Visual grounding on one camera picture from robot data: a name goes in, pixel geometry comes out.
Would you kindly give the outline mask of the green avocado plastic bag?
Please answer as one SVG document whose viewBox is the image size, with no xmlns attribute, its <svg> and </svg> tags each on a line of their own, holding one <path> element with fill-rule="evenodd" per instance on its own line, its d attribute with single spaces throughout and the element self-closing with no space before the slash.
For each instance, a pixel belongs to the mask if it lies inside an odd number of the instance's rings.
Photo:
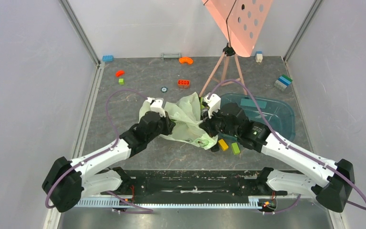
<svg viewBox="0 0 366 229">
<path fill-rule="evenodd" d="M 160 135 L 160 137 L 171 141 L 187 142 L 205 150 L 217 144 L 217 136 L 211 137 L 199 127 L 202 120 L 200 101 L 196 92 L 182 97 L 176 103 L 166 102 L 164 110 L 175 122 L 175 127 L 170 135 Z"/>
</svg>

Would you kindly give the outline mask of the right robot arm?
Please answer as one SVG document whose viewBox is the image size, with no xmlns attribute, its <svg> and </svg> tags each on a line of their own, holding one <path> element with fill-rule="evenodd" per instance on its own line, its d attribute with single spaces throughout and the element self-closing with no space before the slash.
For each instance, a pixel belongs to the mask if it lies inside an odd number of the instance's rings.
<svg viewBox="0 0 366 229">
<path fill-rule="evenodd" d="M 288 141 L 264 123 L 251 121 L 236 103 L 217 111 L 201 111 L 199 125 L 210 136 L 233 136 L 243 147 L 274 157 L 298 170 L 297 174 L 264 168 L 256 189 L 263 195 L 285 191 L 314 197 L 323 207 L 343 212 L 355 183 L 353 164 L 323 158 Z"/>
</svg>

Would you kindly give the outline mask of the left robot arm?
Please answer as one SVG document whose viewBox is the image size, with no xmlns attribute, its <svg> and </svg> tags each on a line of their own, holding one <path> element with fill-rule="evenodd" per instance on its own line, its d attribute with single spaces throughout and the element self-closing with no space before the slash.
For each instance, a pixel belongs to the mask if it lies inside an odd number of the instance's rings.
<svg viewBox="0 0 366 229">
<path fill-rule="evenodd" d="M 42 184 L 47 195 L 46 207 L 63 213 L 87 196 L 114 190 L 126 194 L 131 182 L 125 173 L 113 169 L 103 173 L 102 170 L 145 150 L 156 137 L 170 135 L 175 126 L 168 114 L 161 116 L 149 111 L 108 145 L 79 158 L 56 159 Z"/>
</svg>

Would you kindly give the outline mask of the yellow wooden block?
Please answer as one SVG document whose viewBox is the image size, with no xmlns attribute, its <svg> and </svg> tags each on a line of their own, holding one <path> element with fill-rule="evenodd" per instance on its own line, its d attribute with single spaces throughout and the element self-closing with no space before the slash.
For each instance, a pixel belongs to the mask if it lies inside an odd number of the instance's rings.
<svg viewBox="0 0 366 229">
<path fill-rule="evenodd" d="M 224 139 L 219 139 L 218 140 L 218 145 L 219 145 L 220 149 L 223 150 L 223 151 L 226 151 L 229 148 L 228 144 L 225 142 Z"/>
</svg>

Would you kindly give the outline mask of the black microphone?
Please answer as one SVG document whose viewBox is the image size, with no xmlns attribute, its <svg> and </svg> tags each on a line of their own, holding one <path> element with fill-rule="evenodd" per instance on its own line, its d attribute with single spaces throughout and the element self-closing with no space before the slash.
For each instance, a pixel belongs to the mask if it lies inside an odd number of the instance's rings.
<svg viewBox="0 0 366 229">
<path fill-rule="evenodd" d="M 212 146 L 212 147 L 210 148 L 210 151 L 211 151 L 211 152 L 218 152 L 219 150 L 220 150 L 220 147 L 219 147 L 218 143 L 217 143 L 217 144 L 215 144 L 214 146 Z"/>
</svg>

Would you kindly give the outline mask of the green wooden block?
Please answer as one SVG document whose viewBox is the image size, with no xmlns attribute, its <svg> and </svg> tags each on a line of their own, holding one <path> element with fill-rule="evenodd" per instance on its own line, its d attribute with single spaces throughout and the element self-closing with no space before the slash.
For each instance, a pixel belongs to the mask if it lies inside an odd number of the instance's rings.
<svg viewBox="0 0 366 229">
<path fill-rule="evenodd" d="M 240 147 L 237 142 L 231 143 L 231 149 L 234 155 L 238 155 L 241 153 Z"/>
</svg>

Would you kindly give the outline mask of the red lego brick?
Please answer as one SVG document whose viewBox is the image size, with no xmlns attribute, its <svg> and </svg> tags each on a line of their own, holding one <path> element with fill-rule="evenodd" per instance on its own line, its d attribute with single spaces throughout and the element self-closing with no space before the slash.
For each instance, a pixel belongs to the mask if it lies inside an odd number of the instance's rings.
<svg viewBox="0 0 366 229">
<path fill-rule="evenodd" d="M 177 85 L 181 89 L 188 89 L 190 87 L 190 80 L 180 79 L 178 80 Z"/>
</svg>

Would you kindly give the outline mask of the small green cube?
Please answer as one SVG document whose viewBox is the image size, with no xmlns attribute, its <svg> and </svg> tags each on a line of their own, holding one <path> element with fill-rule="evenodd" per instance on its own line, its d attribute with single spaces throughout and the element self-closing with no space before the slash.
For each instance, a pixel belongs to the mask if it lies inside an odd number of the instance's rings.
<svg viewBox="0 0 366 229">
<path fill-rule="evenodd" d="M 125 80 L 123 78 L 119 78 L 118 83 L 119 83 L 119 85 L 124 85 Z"/>
</svg>

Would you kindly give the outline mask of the red arch block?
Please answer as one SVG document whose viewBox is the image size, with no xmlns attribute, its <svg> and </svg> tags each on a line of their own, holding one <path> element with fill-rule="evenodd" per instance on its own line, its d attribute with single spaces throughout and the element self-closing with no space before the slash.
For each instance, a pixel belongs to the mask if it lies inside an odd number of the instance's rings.
<svg viewBox="0 0 366 229">
<path fill-rule="evenodd" d="M 118 70 L 116 73 L 115 73 L 115 76 L 116 77 L 120 77 L 120 76 L 123 76 L 125 74 L 125 71 L 124 70 Z"/>
</svg>

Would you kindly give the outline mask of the orange curved block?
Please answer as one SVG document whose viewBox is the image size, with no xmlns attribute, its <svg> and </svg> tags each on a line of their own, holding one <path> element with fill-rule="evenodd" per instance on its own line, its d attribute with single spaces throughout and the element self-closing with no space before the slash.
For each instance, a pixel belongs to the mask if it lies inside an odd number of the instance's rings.
<svg viewBox="0 0 366 229">
<path fill-rule="evenodd" d="M 190 58 L 190 57 L 181 57 L 181 58 L 179 58 L 179 63 L 180 64 L 188 64 L 188 65 L 191 65 L 191 64 L 193 64 L 193 59 L 192 58 Z"/>
</svg>

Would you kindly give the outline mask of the pink tripod stand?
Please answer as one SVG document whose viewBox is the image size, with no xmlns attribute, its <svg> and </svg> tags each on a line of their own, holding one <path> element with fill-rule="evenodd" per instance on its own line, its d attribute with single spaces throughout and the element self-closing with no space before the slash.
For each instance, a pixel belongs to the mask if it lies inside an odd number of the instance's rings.
<svg viewBox="0 0 366 229">
<path fill-rule="evenodd" d="M 233 57 L 234 60 L 235 60 L 236 68 L 237 68 L 237 71 L 238 71 L 238 74 L 239 74 L 239 77 L 236 80 L 241 82 L 243 85 L 245 85 L 243 73 L 242 73 L 240 63 L 239 63 L 239 59 L 238 59 L 238 55 L 236 54 L 235 50 L 231 46 L 230 42 L 228 42 L 227 45 L 223 48 L 223 51 L 222 51 L 222 54 L 221 54 L 219 60 L 217 61 L 216 65 L 214 66 L 214 68 L 212 70 L 212 72 L 208 76 L 202 90 L 200 91 L 200 93 L 199 93 L 200 97 L 202 97 L 204 95 L 205 90 L 206 90 L 206 88 L 209 85 L 211 80 L 214 80 L 218 83 L 221 83 L 222 81 L 228 80 L 227 73 L 228 73 L 228 67 L 229 67 L 231 57 Z M 219 66 L 221 65 L 222 62 L 224 63 L 224 65 L 223 65 L 223 69 L 222 69 L 221 78 L 218 80 L 217 78 L 214 77 L 214 75 L 216 74 L 216 72 L 217 72 L 217 70 L 218 70 L 218 68 L 219 68 Z"/>
</svg>

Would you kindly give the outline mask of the grey blue green brick stack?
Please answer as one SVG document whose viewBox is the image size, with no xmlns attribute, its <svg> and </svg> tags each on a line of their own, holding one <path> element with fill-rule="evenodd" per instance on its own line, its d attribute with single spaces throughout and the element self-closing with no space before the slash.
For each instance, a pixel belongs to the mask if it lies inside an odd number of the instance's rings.
<svg viewBox="0 0 366 229">
<path fill-rule="evenodd" d="M 274 83 L 274 87 L 278 88 L 281 91 L 284 91 L 288 86 L 291 85 L 292 79 L 282 74 Z"/>
</svg>

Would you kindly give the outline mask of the blue lego brick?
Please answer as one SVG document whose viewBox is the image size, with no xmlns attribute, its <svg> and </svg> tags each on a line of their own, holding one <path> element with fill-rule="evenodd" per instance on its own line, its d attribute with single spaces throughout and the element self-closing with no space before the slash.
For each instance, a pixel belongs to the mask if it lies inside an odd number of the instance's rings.
<svg viewBox="0 0 366 229">
<path fill-rule="evenodd" d="M 114 60 L 114 56 L 113 55 L 104 55 L 102 57 L 102 61 L 103 62 L 112 62 Z"/>
</svg>

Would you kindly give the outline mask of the pink perforated panel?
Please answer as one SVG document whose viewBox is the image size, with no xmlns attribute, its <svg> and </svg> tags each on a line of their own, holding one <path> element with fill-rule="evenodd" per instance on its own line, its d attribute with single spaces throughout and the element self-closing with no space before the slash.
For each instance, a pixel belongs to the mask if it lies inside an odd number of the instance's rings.
<svg viewBox="0 0 366 229">
<path fill-rule="evenodd" d="M 203 5 L 238 56 L 250 57 L 272 0 L 203 0 Z"/>
</svg>

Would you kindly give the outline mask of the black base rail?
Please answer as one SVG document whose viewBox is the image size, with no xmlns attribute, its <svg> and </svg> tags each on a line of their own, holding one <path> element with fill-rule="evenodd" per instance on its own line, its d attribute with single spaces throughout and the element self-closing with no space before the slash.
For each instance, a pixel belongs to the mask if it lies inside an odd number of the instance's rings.
<svg viewBox="0 0 366 229">
<path fill-rule="evenodd" d="M 272 191 L 261 170 L 126 170 L 129 180 L 114 191 L 135 204 L 233 204 L 249 196 L 287 195 Z"/>
</svg>

